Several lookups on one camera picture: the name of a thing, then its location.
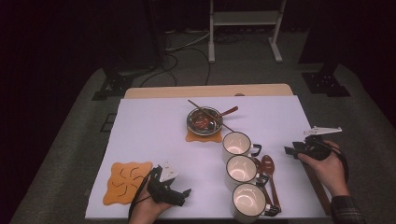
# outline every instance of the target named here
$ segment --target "white shelf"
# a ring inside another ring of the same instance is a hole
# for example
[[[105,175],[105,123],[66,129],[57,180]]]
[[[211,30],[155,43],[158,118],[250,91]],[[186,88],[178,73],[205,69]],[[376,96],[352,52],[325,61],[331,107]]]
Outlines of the white shelf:
[[[275,25],[278,11],[215,12],[214,25]]]

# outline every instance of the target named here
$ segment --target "sleeve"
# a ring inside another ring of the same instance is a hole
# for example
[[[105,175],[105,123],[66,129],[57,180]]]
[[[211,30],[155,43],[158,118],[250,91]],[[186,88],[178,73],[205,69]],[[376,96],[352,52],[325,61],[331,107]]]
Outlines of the sleeve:
[[[332,198],[332,219],[336,224],[366,224],[361,211],[350,196]]]

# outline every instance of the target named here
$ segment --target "human hand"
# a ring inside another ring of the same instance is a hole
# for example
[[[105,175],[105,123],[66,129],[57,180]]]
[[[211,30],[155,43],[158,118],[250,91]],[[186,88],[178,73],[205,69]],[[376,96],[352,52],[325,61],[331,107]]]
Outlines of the human hand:
[[[327,140],[323,142],[334,150],[339,151],[339,146],[334,142]],[[334,152],[323,161],[317,161],[303,153],[299,153],[298,158],[314,169],[320,182],[329,190],[333,197],[349,195],[343,163],[341,163]]]
[[[149,179],[137,199],[140,203],[134,206],[129,224],[151,224],[163,211],[173,206],[170,203],[155,203],[148,192],[148,183]]]

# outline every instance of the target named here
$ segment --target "gray floor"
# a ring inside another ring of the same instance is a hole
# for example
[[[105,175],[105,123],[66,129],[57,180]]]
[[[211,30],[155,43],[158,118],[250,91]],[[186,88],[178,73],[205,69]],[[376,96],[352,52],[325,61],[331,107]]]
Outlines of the gray floor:
[[[337,142],[349,163],[349,186],[369,223],[394,223],[396,213],[396,132],[361,86],[343,65],[335,71],[351,97],[330,98],[311,94],[302,72],[317,71],[320,64],[298,64],[307,33],[280,33],[283,63],[275,63],[266,37],[245,35],[231,45],[216,45],[216,63],[210,65],[208,85],[287,83],[299,96],[312,126],[341,127],[342,133],[328,135]],[[188,43],[196,36],[171,35],[169,47]],[[207,55],[207,45],[200,49]],[[178,86],[205,85],[208,63],[196,50],[173,54],[178,58],[172,73]],[[167,57],[164,67],[174,64]],[[150,75],[138,77],[138,87]],[[120,97],[92,101],[105,81],[99,69],[87,82],[43,162],[32,186],[11,223],[126,223],[126,220],[85,220],[90,189],[101,164],[109,133],[101,133],[110,113],[117,113]],[[144,87],[174,86],[169,74],[161,74]],[[328,219],[289,220],[289,223],[331,223]]]

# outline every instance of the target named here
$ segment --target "dark background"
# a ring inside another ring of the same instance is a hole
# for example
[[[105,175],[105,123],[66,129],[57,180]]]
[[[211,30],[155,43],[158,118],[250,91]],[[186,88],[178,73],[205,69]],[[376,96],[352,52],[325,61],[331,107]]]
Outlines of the dark background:
[[[122,21],[129,19],[114,14],[117,8],[127,13],[128,7],[121,5],[126,2],[1,1],[1,223],[12,218],[91,74],[109,62],[135,63],[138,53],[123,51],[130,46],[120,37],[127,27]],[[207,0],[163,2],[165,29],[208,27]],[[276,7],[276,1],[216,2],[221,10]],[[357,74],[396,126],[396,18],[390,3],[289,0],[281,29],[311,28],[300,63],[323,63],[337,46],[340,62]],[[137,26],[144,21],[135,22]]]

